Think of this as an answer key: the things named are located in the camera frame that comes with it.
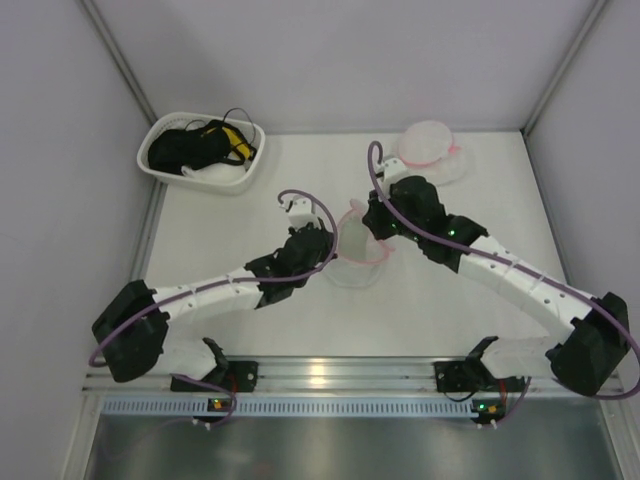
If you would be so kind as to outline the white mesh laundry bag front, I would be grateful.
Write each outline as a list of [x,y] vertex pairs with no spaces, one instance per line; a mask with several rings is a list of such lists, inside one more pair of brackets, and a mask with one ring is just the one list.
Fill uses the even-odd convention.
[[367,206],[351,199],[349,210],[338,222],[336,258],[322,273],[341,288],[367,288],[381,276],[395,249],[382,240],[376,240],[364,225]]

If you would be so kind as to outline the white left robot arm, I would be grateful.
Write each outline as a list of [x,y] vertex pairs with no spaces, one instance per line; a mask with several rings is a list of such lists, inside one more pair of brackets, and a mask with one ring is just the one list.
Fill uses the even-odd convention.
[[217,316],[256,310],[289,298],[335,256],[333,232],[322,224],[290,228],[284,245],[214,279],[152,288],[127,283],[92,325],[99,356],[117,383],[147,374],[220,386],[230,364],[198,324]]

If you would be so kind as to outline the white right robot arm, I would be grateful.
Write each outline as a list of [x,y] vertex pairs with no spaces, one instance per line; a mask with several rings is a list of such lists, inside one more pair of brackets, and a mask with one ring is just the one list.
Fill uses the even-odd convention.
[[483,338],[463,362],[478,389],[511,377],[545,377],[599,397],[631,348],[621,297],[574,290],[521,261],[483,226],[447,213],[436,188],[421,176],[405,176],[387,189],[376,184],[364,223],[377,240],[413,241],[430,261],[484,285],[545,330],[543,337]]

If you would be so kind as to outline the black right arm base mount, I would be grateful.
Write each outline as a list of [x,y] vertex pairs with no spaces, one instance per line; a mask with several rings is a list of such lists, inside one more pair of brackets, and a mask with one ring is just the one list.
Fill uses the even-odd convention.
[[494,378],[481,364],[467,360],[437,361],[433,364],[439,393],[520,393],[524,377]]

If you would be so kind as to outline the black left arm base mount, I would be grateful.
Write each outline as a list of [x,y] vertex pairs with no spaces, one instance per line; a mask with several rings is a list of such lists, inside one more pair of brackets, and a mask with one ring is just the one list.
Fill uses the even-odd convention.
[[[224,374],[211,373],[202,382],[213,384],[234,393],[248,393],[255,390],[259,373],[259,363],[249,360],[231,360]],[[173,378],[170,384],[172,392],[212,392],[203,387],[184,380]]]

